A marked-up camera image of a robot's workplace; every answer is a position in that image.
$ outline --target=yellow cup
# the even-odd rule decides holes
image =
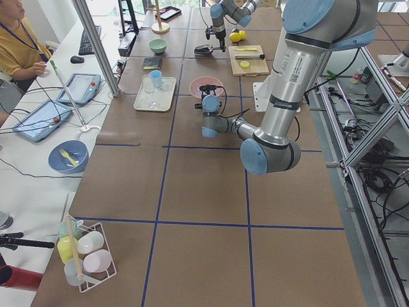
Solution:
[[[74,238],[75,241],[75,249],[77,249],[77,239]],[[68,261],[70,261],[73,258],[72,255],[72,249],[71,249],[71,243],[70,243],[70,237],[62,237],[57,244],[57,249],[59,256],[61,258],[61,261],[66,264]]]

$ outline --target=yellow spoon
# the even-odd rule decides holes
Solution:
[[[236,48],[235,51],[258,51],[257,48]]]

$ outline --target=green bowl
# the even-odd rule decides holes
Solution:
[[[166,47],[167,47],[167,42],[161,38],[158,38],[156,40],[151,40],[149,43],[149,48],[154,53],[163,53],[165,52]]]

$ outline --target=white desk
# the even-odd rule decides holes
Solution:
[[[117,39],[118,36],[113,21],[108,18],[104,20],[103,24],[98,24],[102,25],[102,43],[113,67],[117,60],[120,59],[117,50],[120,43]],[[67,34],[52,59],[66,81],[74,72],[100,74],[104,80],[95,55],[84,56],[85,62],[81,64],[70,63],[70,58],[78,53],[82,29],[82,24],[78,21]],[[50,64],[48,64],[47,70],[45,76],[38,78],[38,82],[43,87],[61,86]],[[30,89],[38,87],[38,84],[34,82]],[[59,90],[47,90],[47,93],[50,98],[56,98]],[[80,108],[85,122],[96,116],[90,124],[101,126],[111,99],[112,95],[108,86],[105,82],[102,82],[100,92],[95,97],[95,100],[99,102],[91,101]],[[47,96],[42,90],[29,92],[22,97],[17,108],[32,111],[46,100]],[[19,119],[26,116],[26,113],[20,111],[13,114]],[[69,139],[75,139],[79,132],[81,124],[74,111],[68,121],[69,123],[62,123],[47,139],[36,144],[23,139],[16,133],[1,134],[0,145],[3,146],[3,149],[0,151],[0,158],[14,165],[23,173],[35,176],[62,177],[63,174],[50,168],[48,156],[56,145]],[[10,116],[3,125],[3,129],[10,128],[16,123],[17,120]],[[81,135],[80,140],[87,145],[90,154],[95,145],[98,132],[98,130],[92,129]],[[80,177],[81,175],[82,173],[72,176]],[[64,213],[70,207],[80,180],[81,178],[33,178],[23,176],[11,166],[0,161],[0,185],[3,191],[0,210],[9,213],[14,218],[13,225],[9,229],[0,231],[0,233],[24,232],[24,239],[56,242],[58,239],[58,226]],[[20,246],[16,251],[1,248],[0,252],[7,264],[31,271],[44,272],[52,250]],[[0,287],[0,296],[2,306],[26,307],[30,306],[35,293]]]

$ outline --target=computer mouse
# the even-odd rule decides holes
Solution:
[[[78,64],[78,63],[83,63],[84,58],[82,56],[72,56],[70,59],[71,63],[73,64]]]

